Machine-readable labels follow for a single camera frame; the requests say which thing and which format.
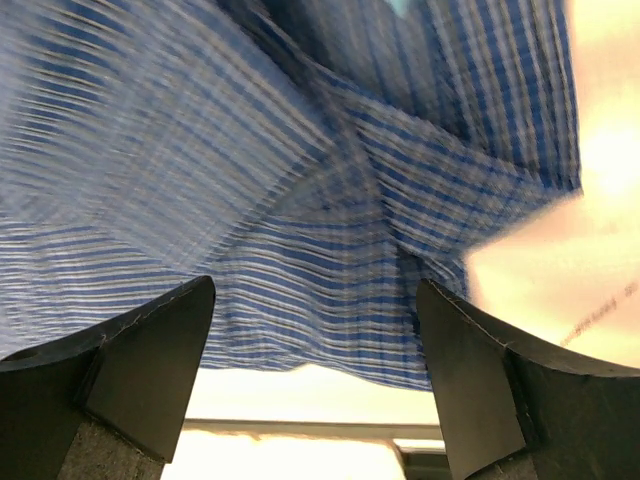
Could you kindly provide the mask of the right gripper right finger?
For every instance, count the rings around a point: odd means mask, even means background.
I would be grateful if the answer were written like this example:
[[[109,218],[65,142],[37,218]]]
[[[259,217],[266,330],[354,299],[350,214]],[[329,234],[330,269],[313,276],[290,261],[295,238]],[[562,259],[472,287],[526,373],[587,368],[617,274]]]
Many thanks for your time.
[[[542,340],[433,281],[416,306],[453,478],[638,478],[638,369]]]

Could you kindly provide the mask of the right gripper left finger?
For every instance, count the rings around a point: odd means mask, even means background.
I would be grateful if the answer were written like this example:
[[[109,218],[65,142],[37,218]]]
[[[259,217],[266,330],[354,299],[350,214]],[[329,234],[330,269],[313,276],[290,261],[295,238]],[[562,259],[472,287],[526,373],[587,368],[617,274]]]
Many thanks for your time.
[[[208,276],[1,361],[4,479],[158,479],[209,335]]]

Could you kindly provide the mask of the blue checked long sleeve shirt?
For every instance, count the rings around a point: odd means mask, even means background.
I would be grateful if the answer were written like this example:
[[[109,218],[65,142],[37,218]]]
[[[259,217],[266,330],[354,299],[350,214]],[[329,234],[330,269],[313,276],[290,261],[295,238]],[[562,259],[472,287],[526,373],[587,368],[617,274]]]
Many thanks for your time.
[[[216,285],[206,368],[429,390],[415,292],[581,187],[559,1],[5,1],[1,351]]]

